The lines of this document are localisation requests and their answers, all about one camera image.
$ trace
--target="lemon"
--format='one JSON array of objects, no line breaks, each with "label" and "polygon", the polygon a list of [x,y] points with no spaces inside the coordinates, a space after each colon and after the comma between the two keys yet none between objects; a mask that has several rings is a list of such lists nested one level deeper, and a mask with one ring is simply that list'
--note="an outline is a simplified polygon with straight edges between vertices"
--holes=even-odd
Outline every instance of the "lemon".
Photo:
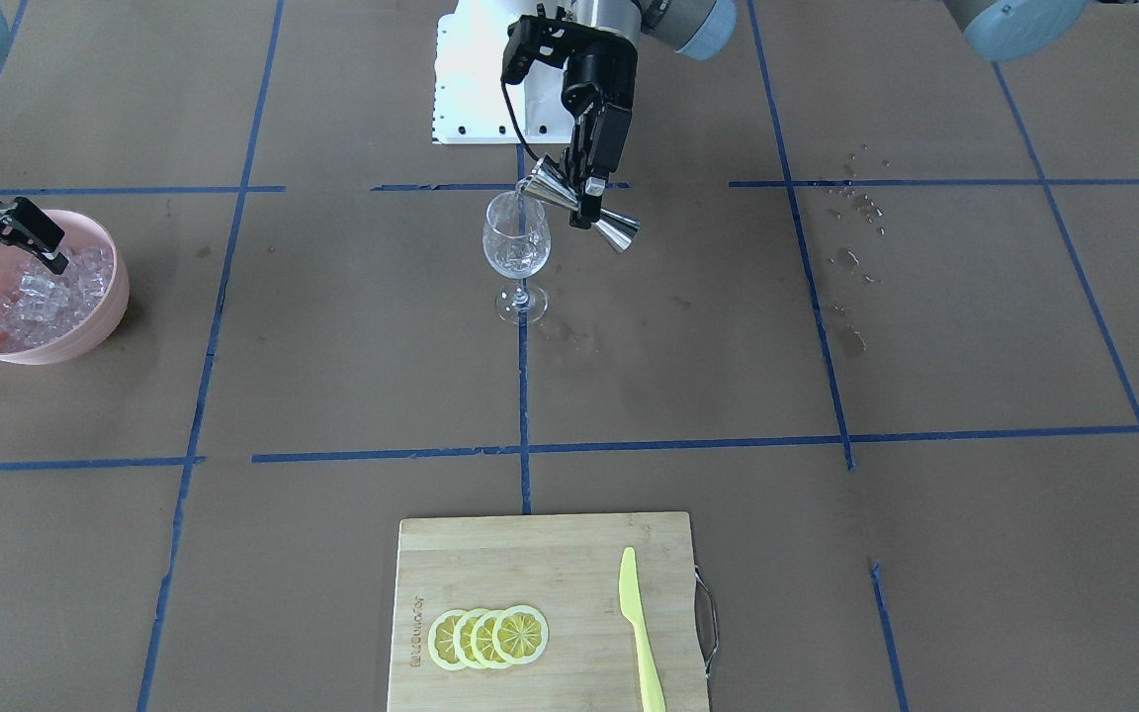
[{"label": "lemon", "polygon": [[480,671],[484,668],[482,663],[477,662],[477,656],[474,653],[474,625],[477,625],[477,619],[484,616],[484,614],[490,613],[490,608],[474,608],[465,614],[461,614],[460,621],[456,622],[456,630],[451,633],[451,644],[454,648],[456,657],[460,658],[465,666],[475,669]]},{"label": "lemon", "polygon": [[460,671],[466,666],[456,655],[453,643],[456,625],[460,622],[462,614],[465,612],[460,608],[448,611],[435,619],[433,625],[429,625],[429,658],[437,663],[443,671]]},{"label": "lemon", "polygon": [[502,671],[505,668],[513,666],[511,663],[500,657],[498,650],[494,649],[494,627],[499,624],[499,619],[502,617],[502,611],[489,612],[477,619],[474,630],[468,635],[474,655],[477,656],[477,662],[482,663],[483,668],[491,669],[492,671]]},{"label": "lemon", "polygon": [[548,619],[532,605],[515,605],[498,617],[492,640],[503,662],[528,665],[548,646]]}]

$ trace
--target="knife handle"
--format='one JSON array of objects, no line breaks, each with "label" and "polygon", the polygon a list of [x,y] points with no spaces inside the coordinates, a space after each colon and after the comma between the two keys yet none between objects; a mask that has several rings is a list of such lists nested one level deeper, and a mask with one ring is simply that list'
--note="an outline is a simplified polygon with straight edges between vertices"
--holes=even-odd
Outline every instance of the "knife handle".
[{"label": "knife handle", "polygon": [[645,625],[636,627],[636,666],[639,669],[640,704],[645,712],[665,712],[662,681],[656,677],[656,663],[653,662],[653,648],[649,647]]}]

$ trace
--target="pink bowl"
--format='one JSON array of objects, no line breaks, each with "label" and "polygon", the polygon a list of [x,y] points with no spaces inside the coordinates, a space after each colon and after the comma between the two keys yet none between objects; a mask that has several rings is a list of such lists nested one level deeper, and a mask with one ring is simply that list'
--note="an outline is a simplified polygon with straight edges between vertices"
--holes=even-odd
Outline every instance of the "pink bowl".
[{"label": "pink bowl", "polygon": [[[125,304],[131,297],[131,278],[125,273],[125,262],[116,252],[113,238],[108,237],[104,226],[79,213],[44,212],[64,230],[64,242],[60,243],[63,247],[67,247],[71,252],[95,246],[104,246],[112,251],[113,279],[108,281],[108,292],[105,292],[104,297],[95,305],[95,311],[91,311],[91,314],[71,333],[35,349],[0,352],[0,361],[42,365],[76,359],[82,353],[99,346],[109,334],[113,334],[116,325],[121,324],[122,316],[125,314]],[[24,273],[28,260],[33,257],[23,249],[0,244],[0,297],[17,287],[19,276]]]}]

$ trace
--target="cutting board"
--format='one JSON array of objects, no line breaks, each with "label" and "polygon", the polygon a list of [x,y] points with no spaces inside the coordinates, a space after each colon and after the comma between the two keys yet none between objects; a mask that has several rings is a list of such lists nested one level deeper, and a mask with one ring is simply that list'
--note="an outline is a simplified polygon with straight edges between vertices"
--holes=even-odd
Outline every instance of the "cutting board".
[{"label": "cutting board", "polygon": [[[640,596],[670,712],[708,712],[694,613],[688,514],[403,519],[393,595],[388,712],[641,712],[618,563],[636,547]],[[452,608],[530,604],[548,645],[506,671],[443,671],[429,627]]]}]

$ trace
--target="silver jigger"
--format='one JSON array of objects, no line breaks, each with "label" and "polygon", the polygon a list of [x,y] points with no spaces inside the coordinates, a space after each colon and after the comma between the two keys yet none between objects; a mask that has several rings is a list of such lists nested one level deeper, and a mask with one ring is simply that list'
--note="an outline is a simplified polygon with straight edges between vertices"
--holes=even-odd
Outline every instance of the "silver jigger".
[{"label": "silver jigger", "polygon": [[[552,206],[560,206],[566,211],[579,208],[579,194],[570,188],[570,181],[547,156],[539,158],[530,175],[521,180],[521,190],[525,195],[533,195],[543,203],[551,203]],[[615,213],[607,207],[601,207],[600,220],[593,224],[596,230],[605,236],[605,243],[617,253],[623,253],[632,246],[632,240],[641,230],[641,222],[636,218]]]}]

